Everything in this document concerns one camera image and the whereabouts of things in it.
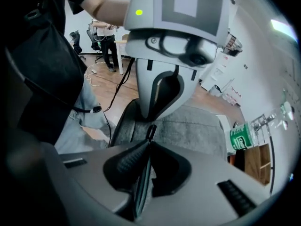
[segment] black pants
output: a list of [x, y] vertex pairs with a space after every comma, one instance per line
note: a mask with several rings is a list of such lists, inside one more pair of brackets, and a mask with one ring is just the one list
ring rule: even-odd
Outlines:
[[109, 60], [109, 49], [112, 52], [112, 59], [113, 59], [114, 66], [118, 66], [117, 48], [116, 48], [116, 43], [114, 43], [115, 35], [106, 36], [105, 38], [98, 37], [98, 39], [101, 41], [100, 46], [101, 46], [102, 52], [103, 52], [103, 59], [104, 59], [105, 63], [107, 64], [107, 66], [109, 68], [112, 68], [112, 65], [110, 64], [110, 60]]

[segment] black shirt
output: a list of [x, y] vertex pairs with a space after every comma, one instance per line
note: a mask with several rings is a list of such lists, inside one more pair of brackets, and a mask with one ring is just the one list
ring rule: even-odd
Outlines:
[[[83, 0], [69, 0], [73, 13], [82, 9]], [[81, 91], [86, 65], [64, 37], [65, 0], [19, 0], [18, 11], [9, 14], [13, 34], [5, 44], [21, 73], [48, 93], [73, 105]], [[30, 21], [24, 15], [43, 4], [41, 15]], [[34, 93], [26, 106], [19, 127], [40, 141], [55, 144], [70, 113], [56, 101]]]

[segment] white shirt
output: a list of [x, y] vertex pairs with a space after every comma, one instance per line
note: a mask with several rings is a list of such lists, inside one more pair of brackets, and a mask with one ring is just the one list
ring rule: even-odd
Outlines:
[[97, 28], [97, 36], [111, 36], [114, 35], [114, 29], [110, 30], [107, 28]]

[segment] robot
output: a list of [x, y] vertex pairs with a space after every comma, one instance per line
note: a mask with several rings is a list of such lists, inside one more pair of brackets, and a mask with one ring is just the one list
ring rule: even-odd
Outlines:
[[[217, 47], [233, 56], [242, 51], [228, 33], [229, 2], [131, 0], [126, 51], [136, 58], [146, 120], [168, 116], [192, 96]], [[151, 126], [140, 141], [58, 155], [52, 145], [10, 131], [7, 165], [21, 183], [44, 178], [40, 186], [49, 187], [32, 193], [62, 207], [72, 226], [241, 225], [266, 209], [269, 195], [258, 182], [220, 158], [158, 144], [155, 133]], [[156, 178], [144, 207], [151, 167]]]

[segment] person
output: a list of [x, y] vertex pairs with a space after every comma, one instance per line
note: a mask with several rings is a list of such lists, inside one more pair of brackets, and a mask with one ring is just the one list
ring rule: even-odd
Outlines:
[[[97, 37], [100, 41], [100, 47], [102, 48], [103, 58], [107, 64], [109, 71], [116, 72], [114, 69], [115, 66], [118, 66], [117, 59], [117, 47], [115, 41], [114, 30], [117, 29], [116, 26], [107, 24], [105, 22], [99, 22], [96, 19], [92, 20], [92, 26], [97, 28]], [[109, 49], [112, 52], [112, 59], [114, 65], [110, 63], [109, 60]]]
[[79, 33], [78, 31], [76, 32], [71, 32], [69, 34], [70, 38], [72, 38], [72, 41], [70, 42], [71, 46], [73, 47], [74, 51], [79, 54], [82, 52], [82, 48], [79, 46]]
[[[11, 29], [20, 26], [23, 35], [4, 34], [4, 43], [14, 64], [23, 76], [45, 93], [28, 98], [17, 126], [39, 141], [55, 145], [59, 153], [89, 151], [107, 146], [93, 140], [82, 128], [103, 130], [109, 127], [103, 111], [82, 113], [71, 106], [91, 110], [99, 106], [92, 89], [84, 79], [86, 65], [64, 37], [65, 0], [16, 0], [18, 9], [4, 11], [8, 21], [17, 19]], [[87, 11], [98, 20], [122, 26], [128, 0], [68, 0], [74, 14]]]

